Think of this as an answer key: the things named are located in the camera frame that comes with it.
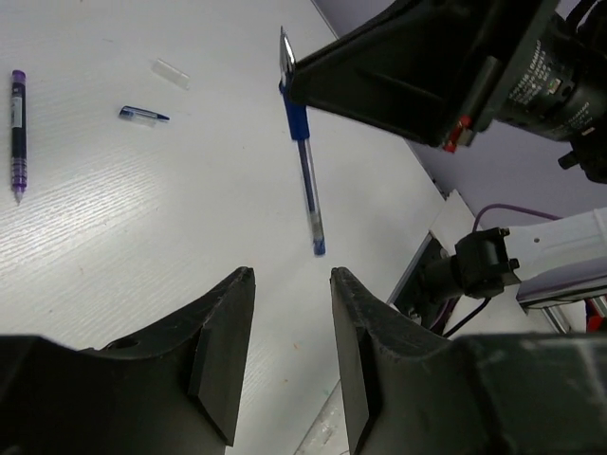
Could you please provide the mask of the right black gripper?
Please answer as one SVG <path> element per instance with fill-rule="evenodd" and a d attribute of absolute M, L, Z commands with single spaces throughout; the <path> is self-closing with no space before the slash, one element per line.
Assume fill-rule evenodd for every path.
<path fill-rule="evenodd" d="M 562 169 L 606 180 L 606 4 L 447 1 L 449 42 L 469 71 L 445 151 L 468 146 L 492 121 L 567 143 Z"/>

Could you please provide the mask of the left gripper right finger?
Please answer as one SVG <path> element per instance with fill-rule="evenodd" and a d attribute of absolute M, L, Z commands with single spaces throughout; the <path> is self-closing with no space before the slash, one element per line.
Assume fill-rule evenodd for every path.
<path fill-rule="evenodd" d="M 344 267 L 330 285 L 352 453 L 605 452 L 605 335 L 447 340 Z"/>

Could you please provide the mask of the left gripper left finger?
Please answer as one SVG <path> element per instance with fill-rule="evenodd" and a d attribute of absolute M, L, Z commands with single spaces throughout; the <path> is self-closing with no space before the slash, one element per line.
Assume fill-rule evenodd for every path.
<path fill-rule="evenodd" d="M 233 445 L 255 301 L 240 267 L 102 349 L 1 339 L 5 454 L 222 454 Z"/>

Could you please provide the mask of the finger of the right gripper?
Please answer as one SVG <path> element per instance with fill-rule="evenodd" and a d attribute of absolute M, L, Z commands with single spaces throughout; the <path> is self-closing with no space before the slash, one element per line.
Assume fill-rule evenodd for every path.
<path fill-rule="evenodd" d="M 500 1 L 395 1 L 296 62 L 288 95 L 433 147 L 469 123 Z"/>

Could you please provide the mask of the blue ballpoint pen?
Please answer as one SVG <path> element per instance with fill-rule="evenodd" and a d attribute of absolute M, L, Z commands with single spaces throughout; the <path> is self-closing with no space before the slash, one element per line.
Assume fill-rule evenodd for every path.
<path fill-rule="evenodd" d="M 279 91 L 284 101 L 285 115 L 291 140 L 296 144 L 302 171 L 304 201 L 311 233 L 313 253 L 317 257 L 326 253 L 322 212 L 310 146 L 310 131 L 306 107 L 289 98 L 296 59 L 284 27 L 280 27 L 279 65 L 281 79 Z"/>

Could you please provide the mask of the purple ink pen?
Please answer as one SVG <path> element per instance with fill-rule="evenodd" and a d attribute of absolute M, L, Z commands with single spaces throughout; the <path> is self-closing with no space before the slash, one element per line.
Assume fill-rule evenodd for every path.
<path fill-rule="evenodd" d="M 10 129 L 11 178 L 13 197 L 21 204 L 28 187 L 27 90 L 26 73 L 15 69 L 11 73 Z"/>

